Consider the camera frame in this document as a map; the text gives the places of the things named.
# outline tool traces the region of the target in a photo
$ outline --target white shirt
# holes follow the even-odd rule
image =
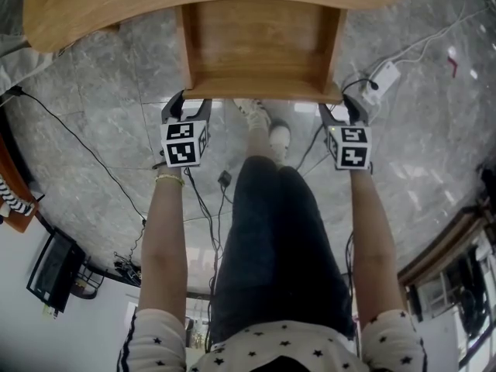
[[[392,310],[362,332],[362,360],[347,349],[346,338],[325,326],[294,321],[252,325],[205,354],[190,372],[249,372],[278,357],[298,361],[312,372],[426,372],[427,356],[412,318]],[[171,314],[141,310],[131,323],[117,371],[184,372],[185,331]]]

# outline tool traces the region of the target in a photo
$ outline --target shoe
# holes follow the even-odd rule
[[[250,130],[255,128],[270,128],[270,116],[264,104],[259,99],[233,99],[239,111],[244,114]]]
[[[274,160],[277,165],[286,165],[289,144],[291,143],[291,130],[282,119],[274,119],[270,125],[270,148],[274,151]]]

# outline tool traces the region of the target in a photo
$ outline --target tile floor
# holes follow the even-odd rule
[[[487,6],[487,0],[401,0],[379,10],[350,12],[336,80],[357,78],[378,61]],[[0,32],[18,33],[22,5],[0,0],[7,10]],[[174,11],[167,9],[124,22],[118,33],[96,32],[76,42],[43,73],[24,81],[105,162],[146,212],[160,160],[160,110],[182,87]],[[447,62],[455,51],[456,77]],[[402,58],[415,60],[420,48]],[[364,102],[373,124],[374,178],[398,244],[400,267],[412,260],[470,202],[480,183],[475,168],[496,147],[496,10],[487,9],[432,41],[418,63],[398,65],[402,76],[380,105]],[[352,95],[359,96],[358,88]],[[267,102],[290,122],[289,164],[301,159],[320,124],[311,103]],[[15,138],[34,176],[46,192],[41,211],[74,237],[102,267],[114,252],[129,253],[140,234],[140,217],[93,157],[27,98],[7,104]],[[246,123],[231,101],[212,112],[212,141],[200,168],[193,170],[198,190],[212,214],[221,201],[217,178],[223,169],[236,179],[243,163]],[[350,234],[350,182],[322,158],[322,138],[301,168],[315,193],[338,265]],[[234,186],[227,194],[233,196]],[[222,239],[230,226],[225,205]],[[207,221],[191,187],[184,191],[184,227],[189,287],[204,291],[212,275],[213,251]],[[139,249],[135,252],[139,261]]]

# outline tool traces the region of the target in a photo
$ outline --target white power strip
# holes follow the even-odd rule
[[[401,76],[398,68],[391,62],[387,62],[371,80],[379,86],[377,90],[372,89],[370,83],[367,82],[365,91],[363,91],[363,98],[371,105],[376,105],[386,91],[393,85],[393,83]]]

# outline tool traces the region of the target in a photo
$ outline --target black frame on desk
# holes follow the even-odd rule
[[[75,252],[77,252],[80,255],[82,255],[82,258],[84,260],[85,253],[79,247],[79,245],[76,243],[76,241],[73,240],[72,238],[70,238],[62,230],[60,230],[57,227],[55,227],[55,228],[53,228],[50,231],[50,237],[48,238],[47,242],[45,243],[45,245],[44,245],[44,247],[43,247],[43,249],[41,251],[41,254],[38,257],[38,260],[36,261],[36,263],[34,265],[33,271],[31,272],[31,275],[29,276],[29,280],[28,280],[28,284],[26,285],[26,289],[29,292],[31,292],[33,295],[35,295],[39,300],[41,300],[41,302],[43,302],[45,305],[47,305],[49,307],[55,308],[58,312],[64,312],[65,306],[67,304],[67,300],[68,300],[69,296],[71,295],[71,291],[69,291],[67,293],[67,299],[65,300],[64,305],[62,307],[56,307],[56,305],[54,305],[52,302],[50,302],[50,297],[48,299],[46,299],[38,291],[36,291],[35,289],[33,289],[33,281],[35,280],[35,277],[36,277],[36,282],[37,282],[37,276],[36,275],[37,275],[37,273],[39,271],[40,264],[42,262],[45,262],[46,261],[45,254],[47,253],[47,251],[48,251],[48,249],[50,247],[50,244],[52,243],[52,240],[55,238],[55,235],[58,235],[58,236],[62,237],[64,240],[68,241],[69,244],[71,245],[71,248],[69,249],[69,252],[71,252],[72,250],[75,250]],[[77,269],[74,272],[74,279],[76,279],[76,277],[78,276],[78,272],[79,272],[79,270],[81,268],[81,265],[82,265],[82,262],[81,262],[81,264],[77,267]]]

